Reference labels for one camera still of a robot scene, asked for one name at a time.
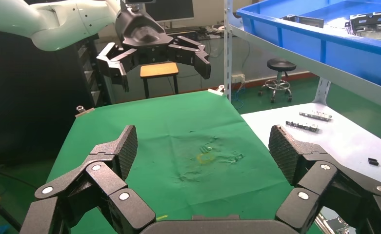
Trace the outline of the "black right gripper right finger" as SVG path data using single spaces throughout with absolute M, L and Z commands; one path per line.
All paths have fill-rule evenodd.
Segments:
M 359 234 L 381 234 L 381 182 L 337 162 L 321 146 L 294 139 L 282 126 L 270 130 L 269 152 L 293 190 L 276 220 L 307 232 L 323 207 Z

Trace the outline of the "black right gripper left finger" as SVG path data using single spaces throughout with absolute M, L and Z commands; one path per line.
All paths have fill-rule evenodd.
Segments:
M 96 145 L 75 169 L 40 186 L 22 224 L 22 234 L 69 234 L 81 218 L 99 209 L 119 234 L 138 234 L 155 212 L 126 183 L 138 149 L 136 127 Z

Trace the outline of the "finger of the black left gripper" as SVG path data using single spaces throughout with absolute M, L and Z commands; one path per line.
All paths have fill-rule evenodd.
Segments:
M 168 60 L 193 66 L 203 79 L 210 79 L 211 63 L 205 45 L 184 36 L 177 36 L 168 45 Z
M 121 85 L 129 92 L 127 73 L 138 66 L 138 50 L 124 50 L 114 42 L 108 43 L 97 56 L 100 72 L 109 78 L 113 84 Z

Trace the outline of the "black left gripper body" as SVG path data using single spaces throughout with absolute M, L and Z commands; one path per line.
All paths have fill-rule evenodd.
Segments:
M 168 48 L 173 38 L 146 12 L 120 10 L 115 21 L 122 48 L 136 49 L 139 65 L 168 60 Z

